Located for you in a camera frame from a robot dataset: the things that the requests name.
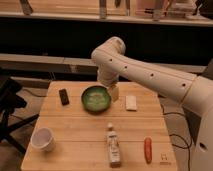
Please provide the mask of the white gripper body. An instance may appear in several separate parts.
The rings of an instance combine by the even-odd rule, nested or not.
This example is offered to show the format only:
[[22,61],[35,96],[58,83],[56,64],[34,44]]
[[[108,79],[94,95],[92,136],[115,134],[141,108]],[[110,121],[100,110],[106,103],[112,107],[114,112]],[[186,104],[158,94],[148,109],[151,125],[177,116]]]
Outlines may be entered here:
[[111,87],[115,85],[119,80],[119,75],[107,71],[105,69],[99,69],[97,71],[97,80],[105,87]]

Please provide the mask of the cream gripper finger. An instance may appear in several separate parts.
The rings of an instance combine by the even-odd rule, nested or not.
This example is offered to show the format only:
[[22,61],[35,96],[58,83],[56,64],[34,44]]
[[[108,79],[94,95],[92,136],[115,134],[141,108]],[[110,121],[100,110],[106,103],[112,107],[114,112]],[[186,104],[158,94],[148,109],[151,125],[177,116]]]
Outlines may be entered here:
[[119,88],[116,85],[111,86],[108,89],[108,92],[109,92],[113,102],[116,102],[119,99]]

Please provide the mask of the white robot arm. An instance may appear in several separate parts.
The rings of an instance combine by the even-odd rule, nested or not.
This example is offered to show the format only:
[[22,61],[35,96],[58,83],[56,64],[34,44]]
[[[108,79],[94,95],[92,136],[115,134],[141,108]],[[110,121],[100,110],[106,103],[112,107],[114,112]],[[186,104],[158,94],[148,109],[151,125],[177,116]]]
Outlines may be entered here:
[[122,76],[197,114],[201,122],[191,171],[213,171],[213,80],[125,57],[125,50],[119,37],[111,37],[93,50],[91,59],[98,67],[97,80],[111,87]]

